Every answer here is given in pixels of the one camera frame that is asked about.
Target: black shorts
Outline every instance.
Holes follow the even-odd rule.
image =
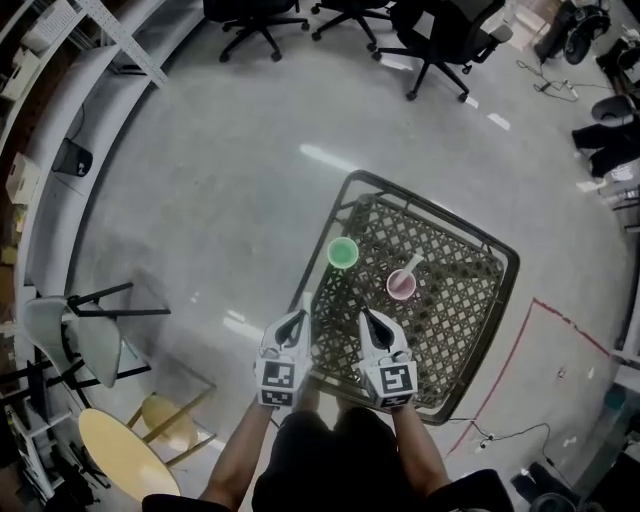
[[[334,430],[314,412],[287,416],[252,502],[258,511],[408,510],[412,503],[393,431],[363,408],[347,411]]]
[[[481,470],[449,484],[428,498],[411,490],[391,428],[368,409],[346,412],[333,430],[314,412],[285,418],[267,470],[256,482],[257,512],[428,511],[483,509],[513,512],[494,470]],[[222,512],[220,505],[153,495],[143,512]]]

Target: cable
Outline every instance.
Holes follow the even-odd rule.
[[[526,69],[527,71],[529,71],[530,73],[533,73],[535,76],[542,78],[542,80],[545,81],[544,85],[538,85],[538,84],[533,84],[533,90],[536,92],[540,92],[542,94],[544,94],[545,96],[548,96],[550,98],[555,98],[558,100],[563,100],[563,101],[568,101],[569,103],[575,103],[578,101],[579,98],[573,97],[573,98],[565,98],[564,96],[559,96],[557,94],[552,94],[550,92],[547,92],[547,89],[552,88],[558,92],[562,91],[563,89],[569,89],[571,90],[571,87],[576,88],[576,87],[597,87],[599,89],[606,89],[608,91],[613,91],[613,88],[608,87],[608,86],[604,86],[604,85],[598,85],[598,84],[571,84],[571,87],[569,86],[569,84],[567,82],[560,82],[558,80],[549,80],[544,76],[544,73],[542,72],[542,64],[540,64],[540,68],[536,69],[533,66],[530,66],[529,64],[527,64],[524,61],[521,60],[516,60],[516,64],[518,65],[518,67],[520,69]]]
[[[469,421],[471,423],[471,425],[473,425],[473,427],[485,438],[485,440],[487,441],[492,441],[492,442],[496,442],[496,441],[502,441],[504,439],[510,439],[512,437],[516,437],[516,436],[520,436],[522,434],[526,434],[527,432],[530,432],[538,427],[546,427],[547,428],[547,435],[544,439],[544,442],[542,443],[542,448],[540,449],[540,451],[542,452],[542,456],[544,457],[544,459],[547,461],[547,464],[549,464],[549,466],[551,466],[553,469],[555,469],[556,473],[558,473],[558,475],[560,475],[560,478],[562,478],[562,480],[564,480],[564,483],[567,484],[567,486],[573,491],[573,486],[569,483],[569,481],[565,478],[565,476],[562,474],[562,472],[558,469],[558,467],[556,466],[556,463],[553,462],[553,460],[551,459],[551,457],[549,457],[547,455],[546,452],[546,448],[547,448],[547,444],[549,443],[549,439],[551,438],[551,425],[549,425],[546,422],[543,423],[537,423],[536,425],[533,425],[532,427],[529,428],[525,428],[524,430],[521,430],[520,432],[514,432],[513,434],[508,434],[505,436],[494,436],[493,434],[487,434],[485,431],[483,431],[477,424],[476,424],[476,420],[474,418],[451,418],[449,419],[449,421]]]

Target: white straw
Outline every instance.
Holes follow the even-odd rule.
[[[398,288],[400,288],[400,286],[402,285],[402,283],[404,283],[404,280],[409,277],[409,274],[411,274],[411,271],[416,268],[416,265],[418,263],[420,263],[424,258],[422,256],[420,256],[419,254],[414,254],[413,258],[411,258],[411,260],[409,261],[409,263],[407,263],[407,266],[404,267],[402,269],[402,272],[400,272],[398,274],[398,277],[396,277],[393,280],[393,290],[397,290]]]
[[[309,314],[311,314],[311,299],[313,299],[311,292],[302,292],[302,309]]]

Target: chair base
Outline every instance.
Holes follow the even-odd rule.
[[[423,59],[424,57],[422,55],[420,55],[417,52],[408,50],[406,48],[379,48],[377,51],[375,51],[371,57],[373,58],[373,60],[380,60],[382,58],[382,54],[383,53],[389,53],[392,55],[404,55],[406,57],[415,57],[417,59]],[[458,78],[458,75],[456,75],[453,70],[447,66],[444,62],[424,62],[424,64],[422,65],[422,69],[420,70],[420,74],[418,75],[418,80],[416,80],[415,85],[413,86],[413,89],[411,89],[408,93],[407,93],[407,100],[409,101],[413,101],[417,98],[418,96],[418,90],[420,89],[420,86],[422,85],[422,80],[424,80],[424,76],[427,74],[427,69],[429,69],[429,66],[431,64],[435,64],[435,66],[442,71],[445,75],[447,75],[458,87],[460,87],[460,89],[462,89],[462,94],[460,94],[460,96],[458,96],[458,100],[461,103],[464,103],[465,101],[467,101],[467,98],[469,97],[469,88],[464,84],[464,82],[462,80],[460,80],[460,78]]]
[[[273,48],[273,53],[271,54],[271,60],[273,62],[278,62],[282,59],[282,53],[280,53],[280,47],[276,44],[269,29],[267,27],[274,25],[290,25],[294,23],[300,23],[302,26],[302,30],[305,32],[309,30],[309,22],[306,18],[278,18],[276,16],[268,16],[265,18],[251,18],[249,20],[236,20],[225,23],[222,27],[224,32],[228,32],[232,27],[240,28],[238,35],[236,38],[231,41],[227,45],[227,47],[222,50],[220,54],[220,62],[227,62],[230,58],[231,51],[247,40],[250,36],[255,34],[256,32],[260,32],[267,42]]]
[[[362,27],[362,30],[364,30],[365,34],[367,34],[367,37],[371,41],[367,45],[367,49],[370,52],[373,52],[376,50],[378,46],[378,40],[376,39],[376,36],[373,34],[373,31],[371,30],[371,27],[369,27],[369,24],[367,23],[365,18],[376,18],[379,20],[391,21],[391,18],[389,16],[380,14],[378,12],[369,11],[366,9],[365,10],[356,10],[356,9],[348,9],[348,8],[339,9],[335,7],[327,7],[326,5],[322,5],[322,4],[314,5],[311,8],[311,12],[313,14],[318,14],[320,12],[320,9],[329,9],[332,11],[340,12],[342,14],[339,14],[338,16],[333,18],[331,21],[328,21],[327,23],[322,25],[320,28],[318,28],[318,30],[316,30],[313,34],[311,34],[311,37],[313,38],[314,41],[320,41],[320,39],[322,39],[321,34],[325,30],[329,30],[331,27],[335,27],[340,23],[342,23],[343,21],[355,20],[358,22],[360,27]]]

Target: office chair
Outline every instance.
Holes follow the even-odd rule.
[[[273,48],[271,60],[278,62],[282,59],[280,48],[271,37],[267,27],[273,25],[289,25],[301,23],[302,30],[309,30],[306,18],[279,18],[278,14],[296,7],[300,12],[297,0],[203,0],[204,15],[211,21],[224,23],[222,30],[228,32],[232,27],[239,27],[236,38],[222,50],[220,62],[227,62],[229,54],[236,46],[255,32],[260,32]]]
[[[369,9],[379,9],[389,3],[389,0],[322,0],[311,8],[313,14],[318,14],[320,9],[330,9],[332,11],[338,11],[342,14],[336,16],[331,21],[328,21],[322,25],[318,30],[311,34],[314,41],[320,41],[322,39],[322,32],[339,25],[343,21],[356,20],[362,30],[364,30],[369,36],[371,42],[367,45],[367,49],[372,52],[378,45],[376,36],[373,35],[369,24],[365,18],[377,18],[380,20],[390,21],[391,18],[385,14],[373,12]]]
[[[424,61],[415,86],[407,93],[409,101],[416,99],[429,65],[435,64],[462,89],[458,100],[464,103],[469,96],[469,89],[447,63],[464,65],[462,73],[467,75],[471,71],[470,61],[484,62],[499,44],[511,38],[513,33],[506,25],[491,34],[480,28],[504,6],[504,2],[505,0],[400,0],[390,9],[391,23],[406,49],[379,48],[372,54],[372,58],[380,60],[383,53],[390,53]],[[414,30],[423,12],[434,17],[429,38]]]

